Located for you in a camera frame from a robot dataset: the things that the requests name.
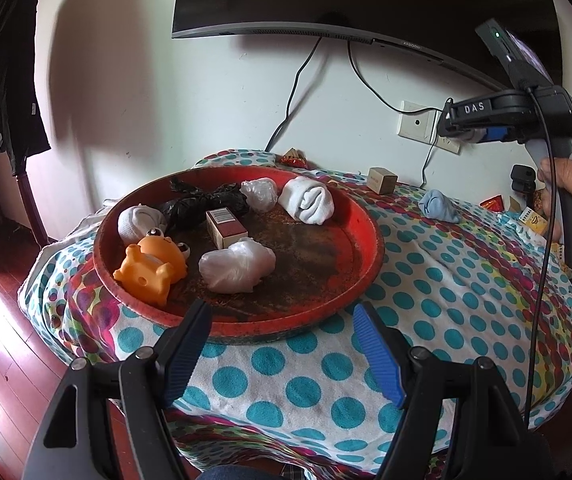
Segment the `wooden floor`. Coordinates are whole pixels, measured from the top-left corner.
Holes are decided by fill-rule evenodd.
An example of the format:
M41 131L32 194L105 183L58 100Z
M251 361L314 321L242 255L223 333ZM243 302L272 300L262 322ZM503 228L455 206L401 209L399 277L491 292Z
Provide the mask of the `wooden floor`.
M30 232L6 232L0 239L0 477L19 480L32 438L49 399L66 370L16 304L17 289L28 275L38 248ZM112 408L112 424L125 480L136 480L122 414ZM540 430L551 445L557 466L572 468L572 392L562 410ZM198 471L184 462L191 479ZM253 465L279 474L281 465Z

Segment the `blue gripper pad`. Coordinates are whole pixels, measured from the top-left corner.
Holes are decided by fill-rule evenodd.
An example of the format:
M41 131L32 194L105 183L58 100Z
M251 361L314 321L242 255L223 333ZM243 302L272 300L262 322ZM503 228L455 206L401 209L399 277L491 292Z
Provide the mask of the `blue gripper pad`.
M183 396L208 339L211 323L210 307L196 308L193 305L182 323L172 329L182 331L183 334L182 336L178 334L180 337L178 345L166 361L162 393L164 408L171 406L175 399Z
M353 327L382 394L400 410L406 402L401 368L380 332L386 330L386 326L374 310L373 313L377 320L372 319L361 303L358 304L352 317Z

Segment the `black tv screen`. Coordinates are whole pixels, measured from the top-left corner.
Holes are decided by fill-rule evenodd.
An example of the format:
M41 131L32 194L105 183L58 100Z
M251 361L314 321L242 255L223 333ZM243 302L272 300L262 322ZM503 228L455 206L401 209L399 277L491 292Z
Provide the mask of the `black tv screen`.
M475 34L489 18L528 44L561 83L553 0L176 0L173 37L306 34L393 46L501 88L508 78Z

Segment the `hanging black garment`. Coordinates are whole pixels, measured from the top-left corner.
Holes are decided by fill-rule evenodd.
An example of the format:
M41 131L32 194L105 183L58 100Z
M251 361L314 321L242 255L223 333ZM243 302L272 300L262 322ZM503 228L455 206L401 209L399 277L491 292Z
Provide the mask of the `hanging black garment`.
M50 149L34 85L37 0L0 0L0 153L13 175Z

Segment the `white plastic bag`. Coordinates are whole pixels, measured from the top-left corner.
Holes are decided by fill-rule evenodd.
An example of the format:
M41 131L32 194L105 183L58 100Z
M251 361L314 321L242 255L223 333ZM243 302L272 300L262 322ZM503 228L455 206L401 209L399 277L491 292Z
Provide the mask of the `white plastic bag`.
M277 184L272 178L245 180L240 191L245 195L250 209L257 213L268 213L277 204Z
M200 259L200 274L208 289L219 294L252 292L275 270L275 253L252 238L242 238L227 249L211 251Z

